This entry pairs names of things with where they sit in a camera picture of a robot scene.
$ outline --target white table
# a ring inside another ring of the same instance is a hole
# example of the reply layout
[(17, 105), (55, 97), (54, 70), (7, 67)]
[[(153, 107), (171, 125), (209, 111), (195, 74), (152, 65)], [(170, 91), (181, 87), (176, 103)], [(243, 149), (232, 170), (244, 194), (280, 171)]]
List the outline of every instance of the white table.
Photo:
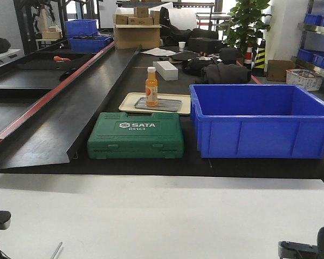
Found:
[(24, 54), (20, 49), (9, 49), (5, 53), (0, 53), (0, 65), (22, 57)]
[(1, 175), (11, 258), (267, 259), (278, 241), (316, 244), (321, 180)]

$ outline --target green tool case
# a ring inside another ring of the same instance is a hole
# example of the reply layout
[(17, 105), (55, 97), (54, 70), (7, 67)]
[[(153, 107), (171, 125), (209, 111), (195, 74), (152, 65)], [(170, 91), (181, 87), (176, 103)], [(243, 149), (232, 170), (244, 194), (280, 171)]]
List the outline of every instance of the green tool case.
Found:
[(92, 159), (181, 158), (183, 135), (177, 113), (127, 116), (102, 112), (87, 142)]

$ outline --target green leaves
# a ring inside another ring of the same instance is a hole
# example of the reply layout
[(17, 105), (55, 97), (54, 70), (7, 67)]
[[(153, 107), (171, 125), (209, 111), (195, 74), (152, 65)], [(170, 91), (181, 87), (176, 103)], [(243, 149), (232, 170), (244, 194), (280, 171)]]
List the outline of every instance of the green leaves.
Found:
[(262, 10), (268, 8), (270, 0), (236, 0), (236, 6), (231, 8), (229, 15), (232, 16), (229, 23), (222, 23), (219, 27), (227, 35), (226, 42), (245, 53), (249, 42), (253, 44), (254, 52), (257, 49), (259, 38), (263, 38), (263, 30), (268, 30), (270, 26), (265, 24), (261, 18), (271, 16)]

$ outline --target bottle label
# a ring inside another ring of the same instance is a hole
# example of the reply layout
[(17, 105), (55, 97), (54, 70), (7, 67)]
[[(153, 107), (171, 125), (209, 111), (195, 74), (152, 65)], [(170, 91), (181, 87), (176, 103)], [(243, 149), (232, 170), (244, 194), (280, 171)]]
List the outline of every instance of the bottle label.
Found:
[(146, 91), (146, 102), (157, 101), (157, 99), (158, 99), (157, 86), (154, 86), (154, 87), (146, 86), (145, 91)]

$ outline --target white box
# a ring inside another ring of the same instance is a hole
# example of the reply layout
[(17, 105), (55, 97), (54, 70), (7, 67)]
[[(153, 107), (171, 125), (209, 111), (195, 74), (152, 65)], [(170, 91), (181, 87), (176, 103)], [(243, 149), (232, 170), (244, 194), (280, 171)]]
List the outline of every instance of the white box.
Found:
[(165, 81), (178, 79), (178, 69), (169, 61), (154, 61), (153, 66)]
[(286, 83), (299, 85), (307, 91), (318, 91), (322, 84), (323, 78), (312, 71), (305, 69), (288, 69), (286, 70)]

